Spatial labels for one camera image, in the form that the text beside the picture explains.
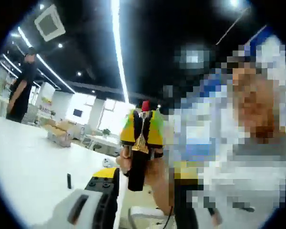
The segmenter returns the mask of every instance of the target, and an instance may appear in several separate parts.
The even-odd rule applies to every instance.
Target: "person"
[[[10,102],[6,119],[21,123],[28,110],[29,97],[33,81],[36,77],[36,51],[33,47],[24,57],[23,70],[16,82],[11,86]]]
[[[238,228],[258,228],[271,214],[273,206],[282,201],[278,187],[282,182],[286,184],[286,129],[280,126],[280,90],[277,82],[268,79],[267,74],[250,58],[236,58],[230,69],[232,72],[227,75],[232,76],[232,84],[223,87],[225,90],[220,95],[228,99],[210,98],[221,105],[214,106],[218,110],[215,109],[215,119],[212,120],[217,131],[212,134],[220,141],[210,141],[217,145],[208,149],[209,156],[217,157],[199,175],[203,177],[204,185],[208,186],[207,194],[214,199],[216,208],[225,208],[223,212],[229,217],[228,223],[234,220]],[[174,118],[177,128],[181,125],[178,120],[181,119]],[[179,150],[180,160],[197,161],[201,155],[207,158],[197,145],[193,144],[191,150]],[[127,155],[123,149],[117,158],[117,163],[126,170],[131,166]],[[159,209],[169,214],[170,203],[173,202],[170,199],[173,197],[169,195],[169,183],[164,178],[164,171],[161,158],[150,161],[145,183],[152,187]],[[253,216],[249,226],[246,216],[233,209],[252,208],[252,204],[262,214]],[[214,226],[221,223],[218,214],[212,220]]]

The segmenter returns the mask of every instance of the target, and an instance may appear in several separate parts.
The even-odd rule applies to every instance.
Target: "black ceiling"
[[[245,44],[265,25],[255,19],[252,7],[216,45],[247,7],[242,2],[239,0],[235,9],[230,0],[120,0],[121,47],[130,102],[137,103],[144,97],[162,100],[164,85],[173,85],[174,95],[185,97],[216,62]],[[39,6],[19,23],[45,62],[76,92],[92,94],[95,90],[96,95],[123,100],[111,1],[40,3],[45,7],[55,4],[66,29],[64,35],[45,42],[34,25],[42,12]],[[27,50],[22,38],[8,37],[2,52],[19,62],[23,57],[16,45],[24,52]],[[199,51],[204,61],[192,65],[182,63],[185,50]],[[41,62],[38,67],[62,91],[71,92]],[[41,75],[37,80],[48,81]]]

